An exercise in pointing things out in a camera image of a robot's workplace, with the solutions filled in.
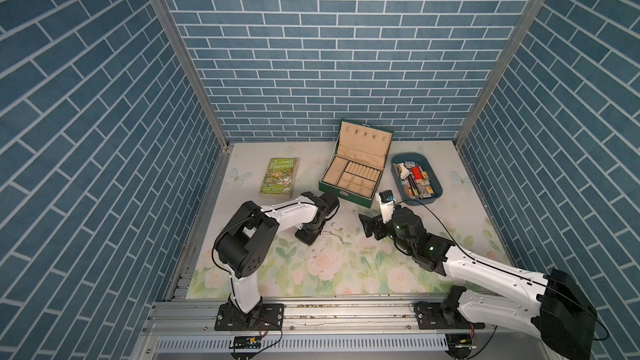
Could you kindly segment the green jewelry box beige lining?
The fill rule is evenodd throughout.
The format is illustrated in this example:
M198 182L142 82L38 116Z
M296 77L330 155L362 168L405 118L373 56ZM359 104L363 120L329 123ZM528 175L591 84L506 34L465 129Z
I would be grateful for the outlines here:
M343 119L319 189L370 208L382 180L393 133Z

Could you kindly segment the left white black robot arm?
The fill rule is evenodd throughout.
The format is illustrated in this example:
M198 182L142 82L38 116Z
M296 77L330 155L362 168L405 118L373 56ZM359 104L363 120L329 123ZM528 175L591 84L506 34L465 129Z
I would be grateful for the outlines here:
M232 309L245 315L260 308L262 297L256 272L279 232L296 228L296 239L310 246L338 209L338 197L332 193L317 196L306 192L270 206L258 206L253 201L243 203L213 244L220 262L230 273Z

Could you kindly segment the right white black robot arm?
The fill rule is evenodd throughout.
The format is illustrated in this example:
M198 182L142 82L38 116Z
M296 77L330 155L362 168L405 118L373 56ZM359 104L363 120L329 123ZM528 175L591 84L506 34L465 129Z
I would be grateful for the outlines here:
M443 324L489 323L539 338L566 359L590 358L598 314L569 274L528 271L485 258L428 232L420 216L393 202L385 203L380 215L359 219L366 237L391 238L422 269L491 291L485 296L463 285L450 288L440 305Z

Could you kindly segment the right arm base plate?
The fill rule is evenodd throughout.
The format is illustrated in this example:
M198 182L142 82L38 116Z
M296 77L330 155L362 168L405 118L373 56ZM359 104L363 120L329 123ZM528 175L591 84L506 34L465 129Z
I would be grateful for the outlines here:
M413 305L413 311L417 318L418 327L421 330L471 330L472 328L486 328L484 323L471 323L466 320L456 308L444 308L441 303L417 302Z

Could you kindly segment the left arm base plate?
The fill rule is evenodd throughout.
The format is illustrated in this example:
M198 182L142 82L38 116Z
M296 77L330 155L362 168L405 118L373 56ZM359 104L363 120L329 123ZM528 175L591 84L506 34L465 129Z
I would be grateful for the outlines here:
M281 303L260 302L249 313L243 313L231 302L218 309L214 329L216 331L258 331L277 329L283 326L285 306Z

